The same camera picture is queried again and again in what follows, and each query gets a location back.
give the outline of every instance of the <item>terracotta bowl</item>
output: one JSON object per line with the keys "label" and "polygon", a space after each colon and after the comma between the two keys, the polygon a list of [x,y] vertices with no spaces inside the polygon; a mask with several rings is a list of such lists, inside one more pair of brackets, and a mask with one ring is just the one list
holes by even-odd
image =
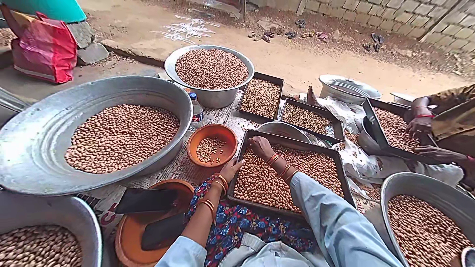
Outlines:
{"label": "terracotta bowl", "polygon": [[[196,155],[196,149],[198,147],[198,144],[201,142],[201,140],[205,138],[214,137],[217,137],[221,141],[226,142],[226,144],[224,144],[221,148],[218,147],[218,152],[216,152],[216,154],[211,155],[211,159],[214,160],[213,164],[211,164],[211,162],[201,162]],[[222,124],[208,124],[196,130],[190,136],[190,138],[188,139],[186,153],[188,154],[190,160],[196,165],[201,167],[214,168],[226,164],[233,158],[234,154],[236,153],[236,150],[238,149],[237,143],[238,138],[236,137],[236,134],[233,132],[233,130],[231,130],[229,127]],[[220,158],[221,161],[219,163],[216,163],[216,158]]]}
{"label": "terracotta bowl", "polygon": [[127,267],[153,267],[167,252],[168,246],[157,250],[142,250],[140,244],[145,227],[152,222],[188,211],[194,188],[189,183],[171,179],[161,181],[150,189],[175,189],[178,191],[178,206],[169,212],[147,212],[124,215],[115,236],[115,251],[119,260]]}

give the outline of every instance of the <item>sandy floor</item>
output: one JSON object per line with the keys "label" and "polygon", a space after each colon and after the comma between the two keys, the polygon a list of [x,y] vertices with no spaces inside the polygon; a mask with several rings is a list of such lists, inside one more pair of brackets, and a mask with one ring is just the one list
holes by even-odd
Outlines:
{"label": "sandy floor", "polygon": [[[186,10],[183,6],[167,6],[157,1],[150,4],[138,0],[78,0],[78,2],[88,13],[91,25],[103,38],[146,50],[162,58],[188,45],[151,32],[163,31],[163,26],[172,23],[185,22],[174,16],[175,14],[192,16],[191,13],[183,11]],[[359,47],[358,42],[366,38],[366,34],[371,33],[370,29],[354,24],[338,25],[340,22],[337,20],[322,16],[319,18],[319,15],[306,14],[310,16],[309,20],[316,18],[313,27],[320,25],[323,30],[333,35],[328,44],[315,38],[312,40],[296,38],[290,41],[283,36],[274,38],[270,43],[263,40],[254,42],[247,38],[247,34],[255,27],[255,21],[263,16],[264,12],[266,11],[260,10],[250,13],[245,27],[236,27],[238,23],[227,15],[225,18],[216,16],[214,20],[223,23],[220,28],[213,28],[216,34],[194,40],[198,44],[222,45],[242,52],[252,60],[257,72],[283,78],[288,94],[306,92],[309,85],[313,85],[316,93],[319,93],[321,84],[318,76],[323,74],[341,75],[368,83],[383,94],[383,100],[392,100],[390,92],[422,96],[469,83],[467,78],[450,73],[454,67],[448,63],[453,64],[451,61],[453,58],[444,58],[446,56],[433,48],[421,46],[420,43],[406,37],[386,36],[388,42],[380,53],[361,52],[362,49],[358,50],[356,47]],[[287,12],[286,16],[287,21],[284,21],[285,18],[279,18],[278,14],[272,17],[287,27],[289,21],[293,19],[291,17],[293,14]],[[338,38],[335,38],[338,33],[335,34],[331,28],[334,24],[339,29]],[[348,31],[354,31],[357,36],[348,34]],[[411,42],[412,47],[417,46],[419,49],[417,53],[408,49],[411,47],[408,43]],[[407,53],[413,55],[401,57]],[[431,63],[431,55],[434,56],[432,62],[443,62],[444,65]]]}

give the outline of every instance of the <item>hand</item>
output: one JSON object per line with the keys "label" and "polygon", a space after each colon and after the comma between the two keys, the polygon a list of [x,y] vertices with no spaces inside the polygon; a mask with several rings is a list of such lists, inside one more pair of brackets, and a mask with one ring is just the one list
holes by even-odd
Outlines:
{"label": "hand", "polygon": [[431,117],[414,118],[409,123],[406,131],[412,137],[420,133],[425,133],[425,134],[431,133],[432,132],[432,118]]}
{"label": "hand", "polygon": [[433,158],[441,163],[461,163],[468,160],[467,156],[461,153],[430,145],[416,147],[414,152],[422,156]]}
{"label": "hand", "polygon": [[236,174],[236,172],[241,169],[242,165],[244,165],[244,160],[241,160],[236,163],[237,160],[238,158],[234,158],[228,161],[228,163],[226,163],[223,169],[221,169],[221,171],[219,172],[228,183],[231,182],[234,177],[234,174]]}
{"label": "hand", "polygon": [[249,142],[252,151],[254,151],[254,154],[264,161],[269,160],[270,157],[275,154],[274,150],[270,146],[269,140],[262,136],[255,136],[253,138],[249,138],[247,141]]}

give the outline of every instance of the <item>teal cloth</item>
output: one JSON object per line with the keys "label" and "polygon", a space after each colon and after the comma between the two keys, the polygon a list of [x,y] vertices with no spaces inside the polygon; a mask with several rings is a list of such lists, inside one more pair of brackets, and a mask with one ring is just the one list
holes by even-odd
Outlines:
{"label": "teal cloth", "polygon": [[40,12],[50,19],[62,20],[66,23],[80,22],[86,19],[76,0],[0,0],[11,10],[33,14]]}

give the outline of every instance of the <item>baking tray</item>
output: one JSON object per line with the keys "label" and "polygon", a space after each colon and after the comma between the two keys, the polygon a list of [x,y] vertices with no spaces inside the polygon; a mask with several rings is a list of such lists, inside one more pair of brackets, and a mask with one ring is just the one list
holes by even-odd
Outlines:
{"label": "baking tray", "polygon": [[[394,105],[391,103],[375,100],[375,99],[366,99],[366,101],[363,103],[363,109],[366,112],[366,117],[368,118],[368,121],[371,126],[371,130],[372,130],[372,134],[374,135],[372,136],[372,138],[376,141],[376,143],[378,144],[382,152],[389,153],[391,155],[401,157],[404,159],[410,159],[410,160],[426,163],[429,165],[441,164],[441,162],[438,162],[432,158],[421,156],[414,152],[406,151],[406,150],[390,145],[381,127],[381,124],[379,123],[379,120],[374,113],[373,107],[378,107],[380,109],[390,111],[403,118],[405,117],[406,112],[409,110],[409,108],[401,106],[401,105]],[[432,145],[432,146],[437,147],[437,144],[434,142],[434,139],[428,134],[424,134],[421,136],[420,144]]]}
{"label": "baking tray", "polygon": [[[298,126],[296,124],[292,124],[288,121],[283,120],[282,118],[284,117],[284,112],[285,112],[285,108],[287,107],[287,104],[291,104],[291,105],[301,107],[303,109],[306,109],[306,110],[312,111],[314,113],[317,113],[319,116],[322,116],[324,118],[329,119],[333,124],[333,132],[335,133],[335,137],[331,137],[331,136],[328,136],[328,135],[325,135],[325,134],[317,133],[313,130],[310,130],[310,129],[307,129],[305,127],[301,127],[301,126]],[[331,146],[333,146],[334,144],[337,144],[337,143],[344,142],[344,140],[345,140],[345,137],[343,135],[342,122],[340,120],[338,120],[330,111],[328,111],[326,109],[316,107],[316,106],[307,105],[307,104],[295,101],[295,100],[290,99],[290,98],[287,98],[285,100],[284,107],[282,108],[282,113],[280,114],[279,120],[283,121],[283,122],[286,122],[290,125],[293,125],[293,126],[299,128],[300,130],[307,131],[307,132],[315,135],[316,137],[318,137],[320,139],[328,141],[331,144]]]}
{"label": "baking tray", "polygon": [[246,94],[247,87],[249,86],[249,83],[247,83],[246,87],[244,88],[244,92],[242,93],[241,100],[239,101],[239,105],[237,107],[237,110],[239,110],[240,113],[244,114],[246,119],[250,119],[250,120],[252,120],[254,122],[257,122],[257,123],[260,123],[260,122],[268,123],[268,122],[271,122],[273,120],[276,120],[277,116],[279,114],[280,99],[282,99],[282,88],[284,87],[284,80],[281,79],[281,78],[277,78],[277,77],[266,75],[266,74],[259,73],[259,72],[255,72],[253,78],[265,80],[265,81],[271,82],[271,83],[279,86],[279,88],[280,88],[279,103],[277,104],[277,110],[275,111],[274,117],[268,118],[268,117],[258,115],[258,114],[254,114],[252,112],[245,111],[245,110],[241,109],[242,102],[244,101],[244,95]]}
{"label": "baking tray", "polygon": [[[352,206],[355,207],[355,203],[353,202],[353,197],[351,196],[351,193],[350,193],[350,187],[348,185],[348,182],[346,180],[347,178],[346,178],[345,172],[343,170],[342,158],[340,157],[340,154],[338,153],[338,151],[330,149],[330,148],[326,148],[326,147],[322,147],[322,146],[318,146],[318,145],[305,143],[305,142],[297,141],[297,140],[294,140],[294,139],[278,136],[278,135],[271,134],[271,133],[270,134],[269,133],[263,133],[263,132],[252,130],[252,129],[247,129],[246,130],[246,132],[244,133],[243,140],[247,140],[248,138],[252,138],[254,136],[265,137],[269,140],[269,142],[271,144],[280,144],[280,145],[286,146],[288,148],[298,149],[298,150],[303,150],[303,151],[313,151],[313,152],[322,153],[322,154],[325,154],[325,155],[331,157],[335,161],[335,164],[336,164],[336,172],[338,174],[338,179],[342,183],[342,190],[343,190],[344,198]],[[238,161],[241,161],[243,159],[244,152],[246,151],[247,145],[248,145],[247,142],[245,142],[241,146],[241,149],[239,151]],[[278,214],[282,214],[286,217],[293,217],[293,218],[297,218],[297,219],[303,219],[304,218],[301,213],[293,212],[293,211],[290,211],[290,210],[283,210],[283,209],[278,209],[278,208],[274,208],[274,207],[269,207],[269,206],[266,206],[266,205],[254,203],[252,201],[247,201],[247,200],[242,200],[242,199],[235,198],[234,197],[234,186],[235,186],[236,181],[238,179],[238,175],[239,175],[239,172],[236,172],[236,174],[234,175],[233,180],[231,180],[231,184],[229,185],[229,188],[228,188],[228,198],[231,201],[234,201],[234,202],[237,202],[237,203],[242,203],[244,205],[247,205],[247,206],[250,206],[250,207],[253,207],[253,208],[256,208],[256,209],[260,209],[261,211],[264,211],[266,213],[270,213],[270,212],[272,212],[273,214],[278,213]]]}

